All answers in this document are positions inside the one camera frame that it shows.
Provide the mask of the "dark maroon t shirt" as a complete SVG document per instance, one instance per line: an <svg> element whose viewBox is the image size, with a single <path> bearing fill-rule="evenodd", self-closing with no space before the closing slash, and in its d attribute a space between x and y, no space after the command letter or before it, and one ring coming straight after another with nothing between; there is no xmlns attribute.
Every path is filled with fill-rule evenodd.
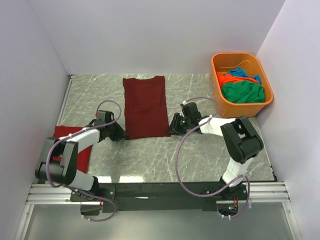
<svg viewBox="0 0 320 240"><path fill-rule="evenodd" d="M122 84L127 139L169 137L165 77L123 78Z"/></svg>

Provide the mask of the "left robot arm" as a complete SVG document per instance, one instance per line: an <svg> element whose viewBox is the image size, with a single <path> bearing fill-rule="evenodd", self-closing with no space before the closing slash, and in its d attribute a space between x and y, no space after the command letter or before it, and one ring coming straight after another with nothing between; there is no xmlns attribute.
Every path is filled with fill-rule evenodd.
<svg viewBox="0 0 320 240"><path fill-rule="evenodd" d="M99 110L95 119L80 131L59 138L49 137L44 141L35 177L80 189L88 201L94 201L100 195L99 181L97 177L77 169L79 153L106 138L118 142L128 137L113 112Z"/></svg>

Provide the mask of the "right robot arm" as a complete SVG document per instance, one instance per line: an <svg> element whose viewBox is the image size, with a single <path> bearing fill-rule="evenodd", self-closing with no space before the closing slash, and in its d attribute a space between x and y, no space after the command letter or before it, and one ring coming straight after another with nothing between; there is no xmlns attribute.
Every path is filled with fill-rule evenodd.
<svg viewBox="0 0 320 240"><path fill-rule="evenodd" d="M243 181L253 159L264 148L264 143L246 116L217 118L202 116L194 102L180 105L181 113L175 113L167 129L171 135L186 135L191 130L199 134L223 137L230 160L220 181L219 193L230 200L237 194L237 186Z"/></svg>

